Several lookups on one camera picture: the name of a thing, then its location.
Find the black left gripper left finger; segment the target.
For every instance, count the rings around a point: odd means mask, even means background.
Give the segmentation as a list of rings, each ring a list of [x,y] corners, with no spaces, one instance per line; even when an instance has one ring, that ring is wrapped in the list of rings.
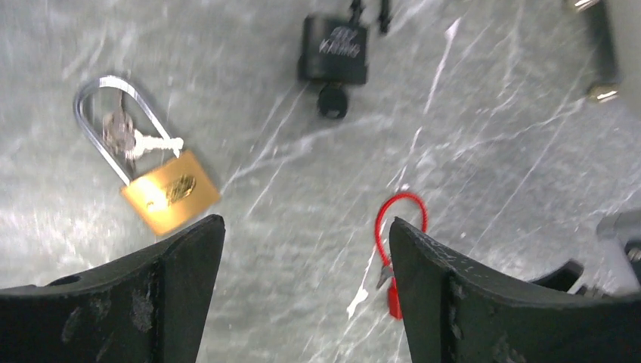
[[[1,291],[3,362],[193,362],[225,240],[210,215],[48,285]]]

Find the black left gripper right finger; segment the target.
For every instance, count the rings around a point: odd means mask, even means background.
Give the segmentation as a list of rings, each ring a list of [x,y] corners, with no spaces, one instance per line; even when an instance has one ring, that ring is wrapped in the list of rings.
[[[395,276],[414,362],[638,362],[640,297],[593,298],[498,272],[403,219]]]

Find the black-headed key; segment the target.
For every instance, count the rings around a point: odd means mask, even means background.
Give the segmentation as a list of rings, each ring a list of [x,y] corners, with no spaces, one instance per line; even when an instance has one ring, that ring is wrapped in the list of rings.
[[[348,111],[348,95],[341,85],[327,84],[319,92],[319,114],[327,119],[343,119]]]

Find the black Kaijing padlock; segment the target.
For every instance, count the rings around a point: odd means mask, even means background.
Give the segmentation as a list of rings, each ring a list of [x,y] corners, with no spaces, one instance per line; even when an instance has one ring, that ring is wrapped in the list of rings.
[[[311,82],[364,85],[368,80],[368,32],[362,1],[349,2],[350,17],[309,14],[302,24],[297,76]]]

